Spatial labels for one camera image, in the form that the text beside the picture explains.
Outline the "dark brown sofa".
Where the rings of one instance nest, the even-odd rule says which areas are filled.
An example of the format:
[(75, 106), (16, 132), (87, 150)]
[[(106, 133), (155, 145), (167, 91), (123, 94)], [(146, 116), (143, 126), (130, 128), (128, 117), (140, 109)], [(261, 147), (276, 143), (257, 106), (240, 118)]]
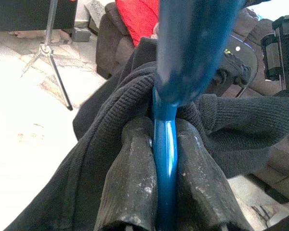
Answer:
[[(240, 28), (235, 37), (251, 46), (259, 57), (260, 38), (271, 33), (271, 22), (263, 19), (245, 36)], [(134, 50), (130, 32), (121, 18), (115, 0), (102, 7), (99, 24), (96, 64), (97, 72), (104, 78), (112, 77), (127, 62)], [(276, 144), (269, 153), (267, 164), (252, 173), (251, 178), (264, 185), (265, 192), (276, 201), (289, 200), (289, 137)]]

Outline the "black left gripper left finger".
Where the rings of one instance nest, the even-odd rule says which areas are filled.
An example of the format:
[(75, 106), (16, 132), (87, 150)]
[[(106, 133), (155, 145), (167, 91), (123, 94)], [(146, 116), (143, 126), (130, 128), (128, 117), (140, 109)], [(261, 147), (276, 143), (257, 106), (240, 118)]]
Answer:
[(124, 126), (122, 148), (106, 175), (94, 231), (155, 231), (158, 187), (152, 137), (148, 117)]

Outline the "black garment red collar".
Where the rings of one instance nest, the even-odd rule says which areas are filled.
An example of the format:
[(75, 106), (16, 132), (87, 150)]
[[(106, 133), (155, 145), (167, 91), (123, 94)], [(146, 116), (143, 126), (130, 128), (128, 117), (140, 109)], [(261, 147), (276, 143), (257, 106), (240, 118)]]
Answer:
[[(73, 122), (78, 143), (4, 231), (94, 231), (122, 130), (135, 118), (149, 118), (156, 46), (153, 39), (141, 40), (125, 66), (81, 107)], [(271, 146), (289, 135), (289, 91), (249, 98), (204, 94), (180, 107), (177, 119), (197, 129), (228, 179), (259, 168)]]

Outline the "silver clothes rack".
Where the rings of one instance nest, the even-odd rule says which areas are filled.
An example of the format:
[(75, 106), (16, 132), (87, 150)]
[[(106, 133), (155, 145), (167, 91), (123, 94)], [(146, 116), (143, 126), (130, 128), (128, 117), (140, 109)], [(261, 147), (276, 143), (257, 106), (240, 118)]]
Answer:
[(29, 70), (29, 68), (31, 68), (33, 66), (33, 64), (41, 56), (45, 56), (48, 59), (48, 61), (50, 63), (50, 66), (51, 66), (51, 68), (53, 70), (54, 77), (55, 77), (56, 83), (58, 84), (58, 87), (59, 87), (59, 89), (61, 91), (61, 95), (62, 95), (62, 97), (64, 99), (65, 106), (66, 106), (66, 108), (69, 111), (72, 111), (73, 110), (72, 104), (71, 104), (70, 99), (68, 97), (68, 94), (67, 94), (67, 92), (65, 90), (65, 87), (63, 85), (63, 82), (62, 82), (62, 79), (60, 77), (59, 71), (57, 69), (55, 60), (53, 58), (53, 49), (50, 46), (51, 38), (52, 38), (52, 32), (53, 32), (54, 20), (55, 20), (55, 16), (56, 16), (57, 4), (58, 4), (58, 0), (51, 0), (50, 1), (49, 14), (48, 14), (47, 26), (46, 26), (45, 41), (44, 41), (44, 43), (41, 43), (39, 45), (38, 52), (31, 58), (31, 60), (23, 68), (21, 76), (23, 76)]

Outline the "grey extension socket box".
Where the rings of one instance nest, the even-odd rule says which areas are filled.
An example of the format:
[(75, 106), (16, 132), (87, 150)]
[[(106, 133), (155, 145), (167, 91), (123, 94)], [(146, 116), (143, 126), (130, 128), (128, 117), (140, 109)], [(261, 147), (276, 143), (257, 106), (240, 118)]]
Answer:
[(73, 28), (72, 41), (73, 42), (89, 42), (91, 32), (87, 28)]

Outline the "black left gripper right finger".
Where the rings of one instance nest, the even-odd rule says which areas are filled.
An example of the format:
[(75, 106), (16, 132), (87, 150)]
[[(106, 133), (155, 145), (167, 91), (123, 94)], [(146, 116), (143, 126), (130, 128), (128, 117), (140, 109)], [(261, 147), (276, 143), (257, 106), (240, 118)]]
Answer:
[(254, 231), (197, 129), (183, 119), (176, 129), (177, 231)]

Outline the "grey lace covered side table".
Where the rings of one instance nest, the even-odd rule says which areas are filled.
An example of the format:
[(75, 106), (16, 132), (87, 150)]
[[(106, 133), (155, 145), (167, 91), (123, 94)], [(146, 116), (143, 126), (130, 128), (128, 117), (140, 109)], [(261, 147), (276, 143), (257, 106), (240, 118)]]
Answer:
[(108, 3), (108, 0), (89, 0), (85, 3), (85, 8), (89, 12), (90, 17), (97, 28), (100, 26), (102, 16), (105, 14), (105, 6)]

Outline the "red cushion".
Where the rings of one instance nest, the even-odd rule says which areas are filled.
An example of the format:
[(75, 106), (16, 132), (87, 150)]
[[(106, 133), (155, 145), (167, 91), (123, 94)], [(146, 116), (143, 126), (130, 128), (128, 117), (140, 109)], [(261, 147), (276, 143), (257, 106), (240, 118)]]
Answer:
[(154, 34), (159, 18), (159, 0), (115, 0), (115, 3), (135, 47), (141, 38)]

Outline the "blue plastic hanger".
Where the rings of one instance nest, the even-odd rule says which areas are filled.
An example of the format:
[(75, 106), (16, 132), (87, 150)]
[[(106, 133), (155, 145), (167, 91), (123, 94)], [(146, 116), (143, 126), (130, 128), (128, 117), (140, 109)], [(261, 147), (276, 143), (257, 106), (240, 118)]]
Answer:
[(152, 91), (157, 231), (177, 228), (177, 109), (207, 88), (244, 3), (245, 0), (159, 0), (157, 74)]

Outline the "black tv console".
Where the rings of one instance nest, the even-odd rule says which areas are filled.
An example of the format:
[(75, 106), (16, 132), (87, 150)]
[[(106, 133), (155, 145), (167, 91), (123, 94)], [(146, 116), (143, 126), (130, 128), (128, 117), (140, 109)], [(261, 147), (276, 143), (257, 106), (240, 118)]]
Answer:
[[(51, 0), (0, 0), (0, 31), (45, 30)], [(54, 29), (72, 29), (78, 0), (58, 0)]]

